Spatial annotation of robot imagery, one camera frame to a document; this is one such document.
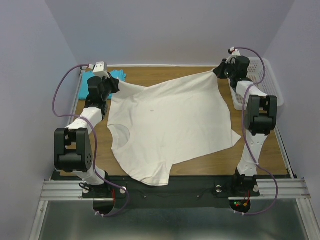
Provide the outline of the white t-shirt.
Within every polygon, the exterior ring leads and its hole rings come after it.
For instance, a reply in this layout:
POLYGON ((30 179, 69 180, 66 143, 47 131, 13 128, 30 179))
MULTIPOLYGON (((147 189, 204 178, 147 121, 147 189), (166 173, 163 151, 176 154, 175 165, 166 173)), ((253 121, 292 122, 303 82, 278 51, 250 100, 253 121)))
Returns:
POLYGON ((232 148, 229 108, 212 71, 150 87, 121 82, 107 127, 122 170, 148 186, 166 186, 173 165, 232 148))

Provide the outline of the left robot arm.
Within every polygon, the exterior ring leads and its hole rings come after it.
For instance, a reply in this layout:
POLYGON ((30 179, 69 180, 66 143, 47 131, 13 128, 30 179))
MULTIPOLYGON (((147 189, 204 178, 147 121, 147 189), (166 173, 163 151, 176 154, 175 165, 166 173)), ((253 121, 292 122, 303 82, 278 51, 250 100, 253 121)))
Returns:
POLYGON ((54 132, 54 166, 66 173, 75 173, 84 183, 79 186, 89 193, 108 197, 113 194, 110 177, 94 167, 96 154, 92 152, 90 133, 102 122, 108 112, 108 97, 119 91, 119 80, 107 72, 94 75, 87 81, 88 96, 80 116, 65 128, 54 132))

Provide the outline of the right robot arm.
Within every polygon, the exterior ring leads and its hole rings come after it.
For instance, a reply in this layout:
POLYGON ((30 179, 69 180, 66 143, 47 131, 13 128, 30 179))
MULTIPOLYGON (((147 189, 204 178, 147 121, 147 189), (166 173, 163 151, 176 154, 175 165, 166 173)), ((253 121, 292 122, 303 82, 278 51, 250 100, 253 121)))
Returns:
POLYGON ((257 169, 262 168, 260 154, 277 123, 278 99, 259 90, 247 77, 249 65, 249 58, 231 56, 223 59, 213 70, 219 79, 227 79, 232 90, 243 98, 241 123, 244 149, 230 182, 231 192, 235 195, 258 190, 257 169))

